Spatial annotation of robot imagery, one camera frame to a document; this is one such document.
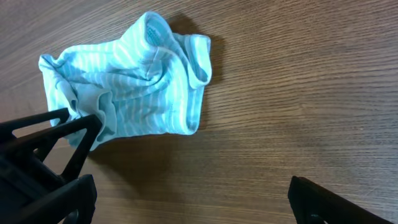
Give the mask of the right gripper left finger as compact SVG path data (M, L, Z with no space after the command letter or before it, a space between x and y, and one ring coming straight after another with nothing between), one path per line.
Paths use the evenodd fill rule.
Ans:
M84 175L12 214L12 222L90 224L96 199L93 176Z

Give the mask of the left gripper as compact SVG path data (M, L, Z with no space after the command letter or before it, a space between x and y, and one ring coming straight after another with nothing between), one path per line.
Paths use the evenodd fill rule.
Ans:
M1 140L15 139L12 160L1 156L2 212L15 212L78 178L102 124L95 115L66 122L68 118L68 109L62 108L1 123ZM59 125L18 139L12 133L53 119ZM58 139L82 129L86 133L60 175L43 164Z

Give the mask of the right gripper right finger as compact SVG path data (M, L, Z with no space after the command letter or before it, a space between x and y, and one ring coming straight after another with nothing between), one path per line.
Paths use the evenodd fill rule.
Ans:
M392 224L304 177L292 177L288 200L297 224Z

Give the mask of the light blue striped baby pants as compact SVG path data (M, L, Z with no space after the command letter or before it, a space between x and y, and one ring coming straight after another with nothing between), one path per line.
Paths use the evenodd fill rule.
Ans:
M212 76L211 40L172 32L148 11L116 40L74 45L39 69L50 111L69 120L95 115L102 127L93 146L149 134L194 134Z

